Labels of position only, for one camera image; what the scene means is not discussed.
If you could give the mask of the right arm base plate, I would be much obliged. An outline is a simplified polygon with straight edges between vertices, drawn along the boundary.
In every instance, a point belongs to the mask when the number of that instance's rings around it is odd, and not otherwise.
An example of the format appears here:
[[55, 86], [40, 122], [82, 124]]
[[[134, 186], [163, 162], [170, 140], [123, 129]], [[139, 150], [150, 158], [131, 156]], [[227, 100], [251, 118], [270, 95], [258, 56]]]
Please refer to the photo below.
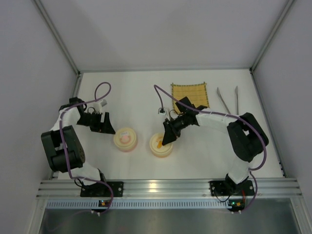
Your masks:
[[253, 196], [255, 194], [253, 182], [251, 180], [246, 180], [240, 184], [235, 184], [225, 180], [212, 180], [209, 182], [211, 188], [212, 196]]

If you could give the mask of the metal tongs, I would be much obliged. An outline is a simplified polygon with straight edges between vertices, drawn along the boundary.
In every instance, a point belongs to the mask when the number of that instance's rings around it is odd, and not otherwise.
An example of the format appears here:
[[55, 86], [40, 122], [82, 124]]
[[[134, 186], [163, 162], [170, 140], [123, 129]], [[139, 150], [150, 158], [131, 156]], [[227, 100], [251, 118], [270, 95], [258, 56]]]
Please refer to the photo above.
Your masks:
[[239, 111], [239, 87], [238, 86], [234, 87], [233, 94], [231, 95], [231, 98], [232, 98], [231, 102], [228, 102], [230, 99], [224, 98], [219, 87], [216, 88], [216, 94], [224, 110], [228, 114], [239, 115], [240, 111]]

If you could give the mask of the pink bowl white inside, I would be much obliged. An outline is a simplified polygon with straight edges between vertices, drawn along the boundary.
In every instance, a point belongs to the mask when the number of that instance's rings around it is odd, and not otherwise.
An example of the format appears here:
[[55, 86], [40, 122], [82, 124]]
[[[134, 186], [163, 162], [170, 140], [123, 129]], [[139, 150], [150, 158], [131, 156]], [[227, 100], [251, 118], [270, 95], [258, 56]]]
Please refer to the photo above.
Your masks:
[[137, 138], [132, 136], [117, 137], [114, 139], [114, 143], [118, 150], [130, 152], [137, 146]]

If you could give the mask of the orange bowl white inside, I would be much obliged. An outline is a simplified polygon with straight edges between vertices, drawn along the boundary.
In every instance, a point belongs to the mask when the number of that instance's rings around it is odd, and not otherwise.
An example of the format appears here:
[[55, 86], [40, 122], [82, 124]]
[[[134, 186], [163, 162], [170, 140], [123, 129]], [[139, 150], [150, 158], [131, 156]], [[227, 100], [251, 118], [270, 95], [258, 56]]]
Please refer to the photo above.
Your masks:
[[173, 146], [162, 146], [160, 148], [152, 147], [151, 152], [154, 156], [159, 158], [165, 158], [171, 154], [173, 151]]

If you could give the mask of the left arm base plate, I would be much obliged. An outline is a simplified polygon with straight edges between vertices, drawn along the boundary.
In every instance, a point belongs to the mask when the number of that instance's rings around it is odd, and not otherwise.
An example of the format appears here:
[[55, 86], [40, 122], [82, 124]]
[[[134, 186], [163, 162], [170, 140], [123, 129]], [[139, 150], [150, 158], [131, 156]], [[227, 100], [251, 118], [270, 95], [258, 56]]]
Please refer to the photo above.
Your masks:
[[[107, 182], [107, 185], [113, 191], [113, 197], [123, 197], [123, 181]], [[110, 197], [110, 189], [102, 183], [83, 185], [80, 190], [80, 197]]]

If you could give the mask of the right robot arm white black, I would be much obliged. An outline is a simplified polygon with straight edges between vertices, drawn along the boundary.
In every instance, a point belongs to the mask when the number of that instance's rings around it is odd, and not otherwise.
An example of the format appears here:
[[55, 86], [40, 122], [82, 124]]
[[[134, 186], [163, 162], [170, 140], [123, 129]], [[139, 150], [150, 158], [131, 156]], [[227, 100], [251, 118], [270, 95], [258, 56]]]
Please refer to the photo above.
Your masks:
[[209, 111], [203, 105], [195, 107], [188, 97], [173, 100], [180, 115], [164, 120], [162, 145], [176, 141], [181, 131], [191, 125], [227, 134], [236, 158], [225, 176], [224, 186], [230, 194], [235, 194], [246, 183], [251, 172], [261, 169], [267, 159], [269, 140], [258, 121], [251, 113], [238, 116]]

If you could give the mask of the cream lid with pink handle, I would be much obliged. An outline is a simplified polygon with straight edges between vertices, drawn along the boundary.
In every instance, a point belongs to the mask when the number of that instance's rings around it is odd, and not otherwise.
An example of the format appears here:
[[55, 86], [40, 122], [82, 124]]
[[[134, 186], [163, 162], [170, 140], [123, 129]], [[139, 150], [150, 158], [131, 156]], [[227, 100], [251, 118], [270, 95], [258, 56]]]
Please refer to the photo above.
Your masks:
[[120, 151], [131, 151], [137, 145], [137, 135], [132, 128], [121, 128], [114, 135], [114, 144]]

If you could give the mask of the cream lid with orange handle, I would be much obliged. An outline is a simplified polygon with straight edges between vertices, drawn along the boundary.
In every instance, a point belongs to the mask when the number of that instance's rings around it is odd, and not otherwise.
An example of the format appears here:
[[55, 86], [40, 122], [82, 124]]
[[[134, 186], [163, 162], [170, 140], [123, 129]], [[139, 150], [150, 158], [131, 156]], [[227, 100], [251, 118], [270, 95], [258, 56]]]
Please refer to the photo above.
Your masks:
[[[152, 137], [151, 137], [151, 139], [150, 139], [150, 141], [149, 141], [149, 146], [150, 146], [150, 149], [152, 148], [152, 147], [157, 147], [157, 148], [160, 148], [160, 147], [162, 147], [163, 145], [162, 145], [162, 140], [163, 140], [163, 133], [156, 133], [156, 134], [154, 134]], [[173, 144], [172, 143], [169, 143], [169, 144], [167, 144], [166, 146], [173, 146]]]

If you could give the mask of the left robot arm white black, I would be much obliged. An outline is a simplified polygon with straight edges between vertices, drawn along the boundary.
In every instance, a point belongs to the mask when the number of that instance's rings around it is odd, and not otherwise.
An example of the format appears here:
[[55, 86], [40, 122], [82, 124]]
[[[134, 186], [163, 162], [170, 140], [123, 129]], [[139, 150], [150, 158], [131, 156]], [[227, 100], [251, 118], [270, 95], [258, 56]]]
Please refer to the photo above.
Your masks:
[[108, 112], [103, 111], [107, 104], [101, 99], [87, 105], [78, 97], [69, 99], [58, 111], [58, 119], [54, 126], [41, 134], [42, 145], [48, 164], [53, 172], [68, 173], [70, 178], [82, 182], [106, 183], [100, 169], [86, 162], [83, 146], [75, 132], [76, 125], [85, 126], [91, 132], [114, 135]]

